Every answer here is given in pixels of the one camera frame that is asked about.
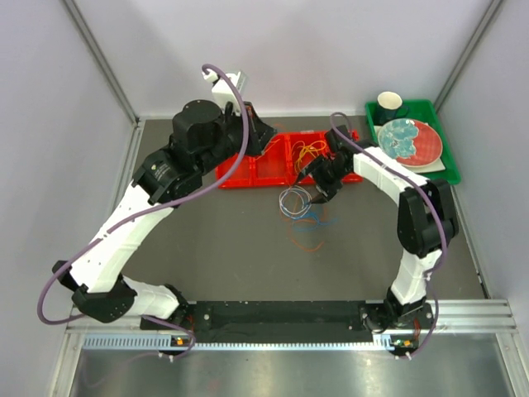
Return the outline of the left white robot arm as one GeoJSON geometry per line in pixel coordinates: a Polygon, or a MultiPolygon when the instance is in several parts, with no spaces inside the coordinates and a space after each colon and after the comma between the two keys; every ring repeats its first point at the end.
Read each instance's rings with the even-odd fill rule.
{"type": "Polygon", "coordinates": [[[187,320],[186,301],[171,285],[148,285],[122,274],[144,239],[176,208],[214,190],[203,177],[233,159],[229,178],[245,156],[259,156],[276,131],[243,100],[243,72],[225,74],[203,66],[211,100],[193,100],[172,120],[166,146],[140,164],[121,202],[89,246],[71,261],[59,261],[54,277],[72,291],[81,315],[112,323],[125,315],[159,318],[170,328],[187,320]]]}

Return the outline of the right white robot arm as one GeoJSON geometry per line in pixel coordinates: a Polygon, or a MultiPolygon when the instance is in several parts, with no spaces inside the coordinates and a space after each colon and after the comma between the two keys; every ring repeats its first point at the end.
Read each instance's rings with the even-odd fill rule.
{"type": "Polygon", "coordinates": [[[320,204],[333,199],[344,178],[355,173],[397,205],[397,237],[403,253],[375,322],[381,328],[405,327],[422,309],[431,276],[444,265],[450,240],[459,232],[450,185],[406,169],[372,141],[353,141],[341,129],[328,131],[325,140],[329,154],[306,164],[296,180],[311,177],[317,189],[311,202],[320,204]]]}

